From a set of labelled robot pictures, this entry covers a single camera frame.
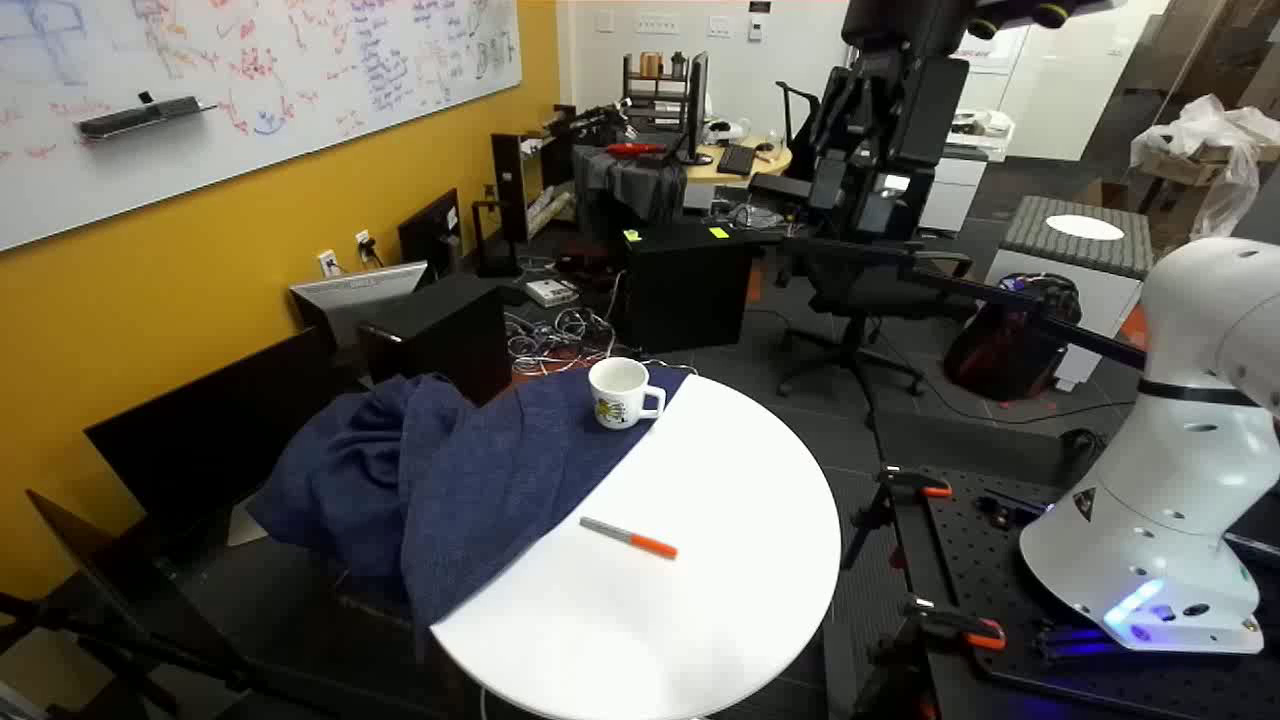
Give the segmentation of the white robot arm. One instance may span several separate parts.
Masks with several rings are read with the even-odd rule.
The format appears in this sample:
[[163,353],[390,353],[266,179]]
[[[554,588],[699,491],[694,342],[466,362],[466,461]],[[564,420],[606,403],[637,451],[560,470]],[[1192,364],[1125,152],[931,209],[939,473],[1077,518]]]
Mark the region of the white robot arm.
[[1136,403],[1018,560],[1127,653],[1261,656],[1261,585],[1224,531],[1280,479],[1280,249],[1187,239],[1139,303]]

